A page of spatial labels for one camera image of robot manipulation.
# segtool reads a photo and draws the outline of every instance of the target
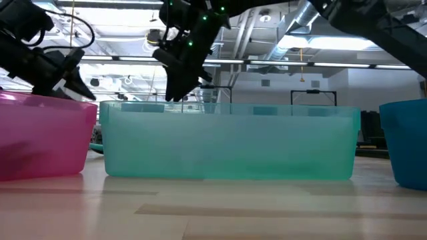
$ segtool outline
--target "blue plastic bin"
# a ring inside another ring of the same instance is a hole
[[[380,114],[396,182],[427,191],[427,99],[385,104]]]
[[[101,103],[105,170],[116,177],[349,179],[353,107]]]

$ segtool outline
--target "teal plastic bin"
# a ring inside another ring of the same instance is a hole
[[[360,111],[229,103],[101,103],[116,177],[349,179]]]

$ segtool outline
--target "pink plastic bin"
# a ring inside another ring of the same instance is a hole
[[[97,106],[0,91],[0,181],[77,174]]]

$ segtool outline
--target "plastic bin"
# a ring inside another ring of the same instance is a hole
[[[112,176],[352,176],[360,129],[356,108],[123,101],[105,101],[100,108],[105,170]]]
[[[79,173],[97,106],[0,91],[0,181]]]
[[[427,99],[385,104],[380,114],[396,182],[427,190]]]

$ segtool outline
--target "wooden table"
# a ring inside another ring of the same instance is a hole
[[[357,158],[347,182],[109,177],[0,183],[1,240],[427,239],[427,193],[396,185],[390,162]]]

